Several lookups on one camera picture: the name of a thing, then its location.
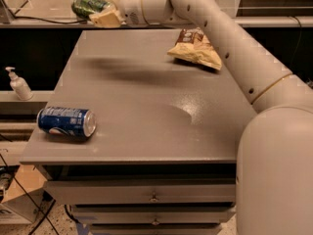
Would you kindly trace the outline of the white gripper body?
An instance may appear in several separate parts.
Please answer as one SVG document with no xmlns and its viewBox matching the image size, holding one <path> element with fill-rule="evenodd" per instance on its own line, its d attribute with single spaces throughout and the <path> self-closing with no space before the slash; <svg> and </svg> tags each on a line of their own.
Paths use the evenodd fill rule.
<svg viewBox="0 0 313 235">
<path fill-rule="evenodd" d="M 132 27 L 146 26 L 142 9 L 142 0 L 119 0 L 120 11 L 127 25 Z"/>
</svg>

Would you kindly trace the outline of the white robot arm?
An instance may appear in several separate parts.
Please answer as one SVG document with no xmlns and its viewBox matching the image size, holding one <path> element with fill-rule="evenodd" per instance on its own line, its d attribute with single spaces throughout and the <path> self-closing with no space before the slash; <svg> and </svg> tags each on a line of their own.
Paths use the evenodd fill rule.
<svg viewBox="0 0 313 235">
<path fill-rule="evenodd" d="M 313 235 L 311 89 L 215 0 L 106 1 L 96 26 L 199 27 L 256 110 L 237 155 L 237 235 Z"/>
</svg>

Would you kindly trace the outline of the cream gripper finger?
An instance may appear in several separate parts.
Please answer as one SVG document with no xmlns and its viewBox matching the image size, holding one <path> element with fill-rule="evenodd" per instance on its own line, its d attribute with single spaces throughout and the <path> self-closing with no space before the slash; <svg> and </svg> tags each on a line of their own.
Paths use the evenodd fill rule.
<svg viewBox="0 0 313 235">
<path fill-rule="evenodd" d="M 94 13 L 89 16 L 90 21 L 96 27 L 117 28 L 124 23 L 124 17 L 119 10 L 104 10 L 100 13 Z"/>
</svg>

